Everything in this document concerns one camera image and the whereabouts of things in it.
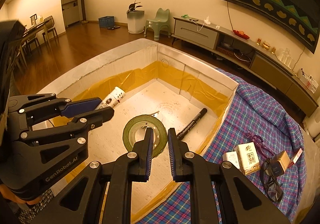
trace dining table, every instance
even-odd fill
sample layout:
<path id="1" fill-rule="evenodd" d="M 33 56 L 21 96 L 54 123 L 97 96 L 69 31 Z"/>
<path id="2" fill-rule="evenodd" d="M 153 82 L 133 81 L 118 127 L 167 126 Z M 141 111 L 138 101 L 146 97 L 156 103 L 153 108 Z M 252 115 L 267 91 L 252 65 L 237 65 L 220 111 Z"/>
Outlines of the dining table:
<path id="1" fill-rule="evenodd" d="M 37 34 L 39 31 L 44 30 L 45 36 L 46 36 L 46 39 L 47 39 L 47 42 L 48 42 L 48 45 L 49 45 L 49 48 L 52 50 L 51 44 L 50 44 L 50 40 L 49 40 L 48 30 L 47 30 L 47 26 L 46 26 L 46 24 L 47 24 L 49 21 L 50 21 L 50 20 L 41 21 L 40 23 L 38 23 L 38 24 L 36 24 L 36 25 L 33 25 L 32 27 L 30 27 L 29 29 L 27 29 L 27 30 L 24 32 L 24 35 L 23 35 L 23 37 L 22 37 L 22 41 L 21 41 L 21 44 L 20 44 L 20 52 L 21 52 L 22 59 L 23 59 L 23 62 L 24 62 L 24 64 L 25 64 L 26 67 L 27 67 L 27 62 L 26 62 L 26 57 L 25 57 L 24 52 L 23 52 L 23 49 L 22 49 L 22 45 L 23 45 L 30 37 L 32 37 L 33 35 Z"/>

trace flower pot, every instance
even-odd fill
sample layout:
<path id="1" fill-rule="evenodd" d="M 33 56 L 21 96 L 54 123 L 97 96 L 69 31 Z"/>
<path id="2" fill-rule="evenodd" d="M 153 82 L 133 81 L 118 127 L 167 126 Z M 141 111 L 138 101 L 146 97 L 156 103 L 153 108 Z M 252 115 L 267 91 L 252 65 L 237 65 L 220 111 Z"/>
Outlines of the flower pot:
<path id="1" fill-rule="evenodd" d="M 127 13 L 128 30 L 131 34 L 142 33 L 144 29 L 144 11 L 130 11 Z"/>

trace wooden floor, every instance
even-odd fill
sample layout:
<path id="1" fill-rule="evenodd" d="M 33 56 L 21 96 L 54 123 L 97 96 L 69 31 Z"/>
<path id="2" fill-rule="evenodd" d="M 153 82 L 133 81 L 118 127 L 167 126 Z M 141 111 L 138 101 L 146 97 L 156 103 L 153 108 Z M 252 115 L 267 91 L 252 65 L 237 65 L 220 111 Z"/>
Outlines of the wooden floor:
<path id="1" fill-rule="evenodd" d="M 98 23 L 75 24 L 66 29 L 66 34 L 59 41 L 51 40 L 52 50 L 42 46 L 41 54 L 33 51 L 26 57 L 27 70 L 22 74 L 18 69 L 14 76 L 21 94 L 34 94 L 50 82 L 79 64 L 117 46 L 143 38 L 142 34 L 130 34 L 125 26 L 108 30 L 99 28 Z M 153 40 L 153 32 L 148 31 L 147 39 Z M 172 39 L 160 35 L 159 43 L 171 46 Z M 261 88 L 273 96 L 300 125 L 304 113 L 280 91 L 274 90 L 268 84 L 258 79 L 244 69 L 238 68 L 227 60 L 217 60 L 210 51 L 193 44 L 178 40 L 173 45 L 181 51 L 194 55 L 229 73 L 237 75 L 246 82 Z"/>

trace tape roll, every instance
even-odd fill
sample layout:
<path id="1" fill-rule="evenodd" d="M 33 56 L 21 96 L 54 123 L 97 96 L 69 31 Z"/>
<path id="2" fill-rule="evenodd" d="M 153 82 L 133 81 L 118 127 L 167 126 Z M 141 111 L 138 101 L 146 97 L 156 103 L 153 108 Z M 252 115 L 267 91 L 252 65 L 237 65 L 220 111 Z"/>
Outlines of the tape roll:
<path id="1" fill-rule="evenodd" d="M 125 125 L 122 135 L 123 144 L 127 151 L 131 152 L 136 142 L 136 132 L 140 131 L 143 127 L 153 128 L 154 143 L 152 158 L 155 158 L 163 152 L 168 142 L 168 136 L 162 122 L 151 115 L 136 116 Z"/>

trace blue plaid fabric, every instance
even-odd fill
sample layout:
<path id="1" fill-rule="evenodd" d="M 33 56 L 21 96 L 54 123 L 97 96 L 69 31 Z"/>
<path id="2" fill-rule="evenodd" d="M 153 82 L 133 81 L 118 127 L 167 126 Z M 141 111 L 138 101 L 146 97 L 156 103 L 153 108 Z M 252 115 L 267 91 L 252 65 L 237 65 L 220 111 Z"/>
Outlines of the blue plaid fabric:
<path id="1" fill-rule="evenodd" d="M 221 129 L 204 154 L 207 161 L 222 163 L 224 153 L 232 151 L 238 144 L 250 142 L 245 137 L 248 132 L 261 136 L 264 144 L 274 153 L 286 150 L 289 157 L 292 157 L 299 148 L 304 149 L 299 125 L 273 97 L 235 75 L 222 69 L 218 71 L 231 77 L 239 83 L 239 86 Z M 260 154 L 258 157 L 262 164 L 264 158 Z M 247 178 L 265 194 L 259 172 L 252 173 Z M 294 166 L 287 169 L 286 173 L 278 178 L 278 182 L 282 184 L 281 189 L 284 196 L 276 206 L 290 221 L 293 221 L 295 216 L 306 178 L 304 153 Z M 138 223 L 190 223 L 189 184 L 182 183 L 165 202 Z"/>

